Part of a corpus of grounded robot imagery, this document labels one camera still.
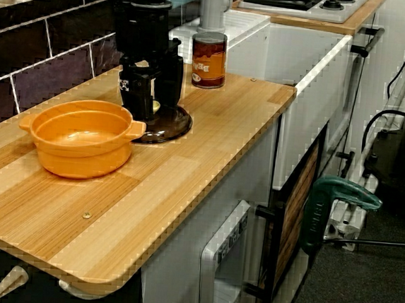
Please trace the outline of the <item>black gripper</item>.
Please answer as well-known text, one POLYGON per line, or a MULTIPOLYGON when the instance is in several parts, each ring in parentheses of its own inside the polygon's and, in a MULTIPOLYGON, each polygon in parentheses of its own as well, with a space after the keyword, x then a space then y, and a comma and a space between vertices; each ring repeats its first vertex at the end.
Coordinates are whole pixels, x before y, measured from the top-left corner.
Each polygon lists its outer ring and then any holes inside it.
POLYGON ((154 118, 151 79, 134 76, 139 61, 147 61, 151 69, 159 69, 156 100, 161 105, 175 108, 180 100, 183 58, 177 55, 180 41, 169 39, 168 13, 168 8, 115 5, 116 44, 122 53, 119 89, 123 107, 135 120, 154 118))

